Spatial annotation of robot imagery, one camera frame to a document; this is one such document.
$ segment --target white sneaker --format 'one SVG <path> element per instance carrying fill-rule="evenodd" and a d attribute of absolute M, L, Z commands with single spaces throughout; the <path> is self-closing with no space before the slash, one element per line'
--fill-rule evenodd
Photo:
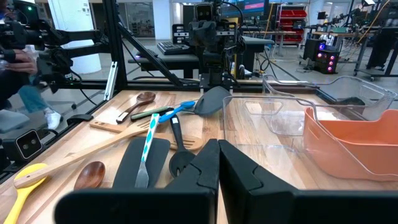
<path fill-rule="evenodd" d="M 56 111 L 45 110 L 44 116 L 45 116 L 45 119 L 47 120 L 47 126 L 49 129 L 55 130 L 60 125 L 61 115 L 58 114 Z"/>

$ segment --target jeans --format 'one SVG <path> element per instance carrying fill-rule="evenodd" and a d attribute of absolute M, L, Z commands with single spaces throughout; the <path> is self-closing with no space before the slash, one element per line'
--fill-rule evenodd
<path fill-rule="evenodd" d="M 18 91 L 18 93 L 29 113 L 51 108 L 51 106 L 44 101 L 39 89 L 35 86 L 25 85 Z"/>

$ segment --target orange plastic bin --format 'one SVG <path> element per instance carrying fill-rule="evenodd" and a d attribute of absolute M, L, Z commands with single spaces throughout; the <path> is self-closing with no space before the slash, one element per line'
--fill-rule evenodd
<path fill-rule="evenodd" d="M 398 180 L 398 110 L 386 110 L 377 121 L 319 122 L 323 127 L 306 108 L 304 146 L 324 172 L 346 179 Z"/>

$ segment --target gray spatula head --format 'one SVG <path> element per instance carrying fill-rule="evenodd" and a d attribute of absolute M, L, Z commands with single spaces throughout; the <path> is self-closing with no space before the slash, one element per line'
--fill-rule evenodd
<path fill-rule="evenodd" d="M 223 99 L 231 96 L 228 90 L 216 86 L 207 91 L 195 105 L 193 112 L 199 116 L 209 116 L 223 108 Z"/>

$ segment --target keyboard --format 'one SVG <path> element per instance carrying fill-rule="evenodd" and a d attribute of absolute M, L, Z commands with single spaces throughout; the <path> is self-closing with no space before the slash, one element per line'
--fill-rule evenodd
<path fill-rule="evenodd" d="M 157 48 L 164 55 L 178 55 L 178 54 L 190 54 L 190 47 L 184 44 L 173 44 L 172 42 L 161 42 L 157 44 Z"/>

